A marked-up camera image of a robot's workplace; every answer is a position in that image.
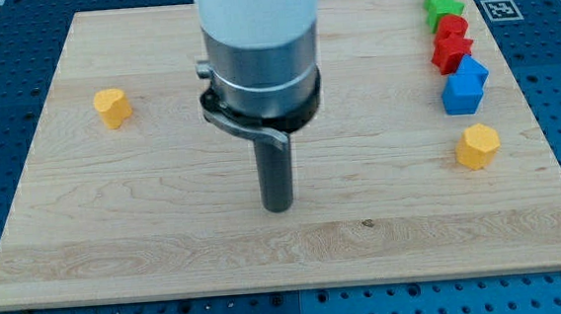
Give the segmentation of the black clamp with metal lever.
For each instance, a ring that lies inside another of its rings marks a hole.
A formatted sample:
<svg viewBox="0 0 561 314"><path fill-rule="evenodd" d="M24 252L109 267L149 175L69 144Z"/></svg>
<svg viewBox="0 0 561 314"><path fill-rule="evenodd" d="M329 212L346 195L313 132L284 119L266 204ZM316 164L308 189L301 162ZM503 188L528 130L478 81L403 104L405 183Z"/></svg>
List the black clamp with metal lever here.
<svg viewBox="0 0 561 314"><path fill-rule="evenodd" d="M210 86L200 96L203 117L227 134L286 151L289 135L307 125L320 104L318 67L282 85L249 88L226 84L206 60L197 74Z"/></svg>

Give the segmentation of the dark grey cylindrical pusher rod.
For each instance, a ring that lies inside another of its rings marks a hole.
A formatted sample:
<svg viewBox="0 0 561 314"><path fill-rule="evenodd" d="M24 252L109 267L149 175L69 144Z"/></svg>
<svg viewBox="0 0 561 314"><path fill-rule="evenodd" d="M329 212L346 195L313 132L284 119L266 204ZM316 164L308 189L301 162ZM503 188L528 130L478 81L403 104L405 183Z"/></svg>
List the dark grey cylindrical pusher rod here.
<svg viewBox="0 0 561 314"><path fill-rule="evenodd" d="M268 211L287 211L293 201L291 149L261 140L254 142L262 205Z"/></svg>

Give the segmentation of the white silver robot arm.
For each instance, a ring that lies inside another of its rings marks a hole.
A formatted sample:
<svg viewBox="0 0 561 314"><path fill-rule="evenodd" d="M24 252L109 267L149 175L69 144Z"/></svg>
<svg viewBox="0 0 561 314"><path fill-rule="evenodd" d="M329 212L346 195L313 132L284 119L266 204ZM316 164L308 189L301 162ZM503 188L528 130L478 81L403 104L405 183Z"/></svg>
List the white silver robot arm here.
<svg viewBox="0 0 561 314"><path fill-rule="evenodd" d="M204 118L253 143L262 205L293 201L290 135L315 117L321 97L317 0L194 0L207 58L197 75Z"/></svg>

